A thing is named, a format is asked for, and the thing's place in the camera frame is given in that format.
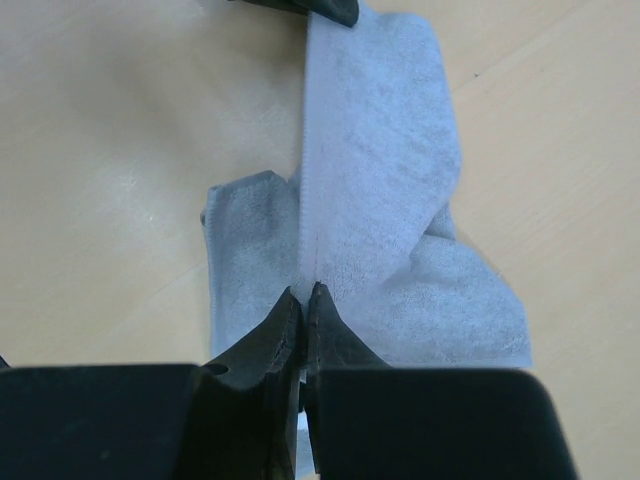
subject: white towel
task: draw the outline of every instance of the white towel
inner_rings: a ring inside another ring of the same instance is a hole
[[[212,354],[286,286],[304,303],[322,281],[392,365],[530,366],[522,305],[455,240],[447,202],[459,166],[428,23],[362,5],[353,29],[311,15],[301,179],[265,172],[209,192]],[[300,474],[312,468],[308,448],[299,435]]]

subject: black clamp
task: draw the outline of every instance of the black clamp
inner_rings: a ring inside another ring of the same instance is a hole
[[[244,0],[247,3],[308,15],[314,12],[345,27],[358,22],[358,0]]]
[[[306,385],[300,383],[305,366]],[[216,426],[225,439],[224,455],[215,462],[217,478],[227,478],[222,471],[231,473],[228,478],[262,478],[248,472],[267,472],[267,478],[293,480],[302,408],[319,471],[320,374],[359,367],[390,368],[342,321],[326,285],[315,285],[307,322],[287,288],[264,321],[202,367],[214,376],[217,408],[227,419]],[[221,451],[220,445],[209,451]],[[245,468],[241,476],[238,465]]]

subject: light wood surface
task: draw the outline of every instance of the light wood surface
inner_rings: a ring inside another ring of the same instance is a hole
[[[640,475],[640,2],[375,0],[434,25],[462,238],[525,303],[584,478]],[[299,161],[305,21],[222,0],[0,4],[0,352],[207,359],[207,188]]]

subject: black plastic part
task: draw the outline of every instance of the black plastic part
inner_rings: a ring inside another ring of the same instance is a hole
[[[0,478],[295,477],[300,304],[209,364],[0,370]]]
[[[345,27],[358,22],[358,0],[244,0],[247,3],[307,15],[315,12]]]
[[[216,435],[237,447],[223,453],[225,462],[264,467],[261,476],[244,477],[237,470],[221,476],[216,466],[211,471],[215,478],[295,478],[300,368],[305,343],[302,308],[287,288],[262,323],[202,367],[215,374],[216,381],[225,387],[228,403],[224,410],[230,418]],[[247,459],[249,451],[259,454]],[[210,455],[209,452],[194,450],[193,455]],[[188,465],[185,457],[185,468]]]
[[[172,478],[202,373],[190,365],[2,370],[0,478]]]
[[[575,479],[544,388],[504,370],[320,373],[323,480]]]
[[[309,436],[313,463],[320,473],[318,453],[325,445],[318,428],[318,395],[321,373],[326,370],[390,368],[342,321],[329,289],[316,283],[309,301],[307,352],[307,388],[305,410],[309,424]]]

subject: towel fold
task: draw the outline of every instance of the towel fold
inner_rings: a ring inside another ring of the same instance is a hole
[[[460,149],[427,22],[365,6],[353,29],[311,15],[303,148],[289,181],[264,172],[209,192],[213,355],[285,287],[304,303],[322,281],[391,365],[530,366],[521,303],[455,239]],[[311,468],[299,455],[298,472]]]

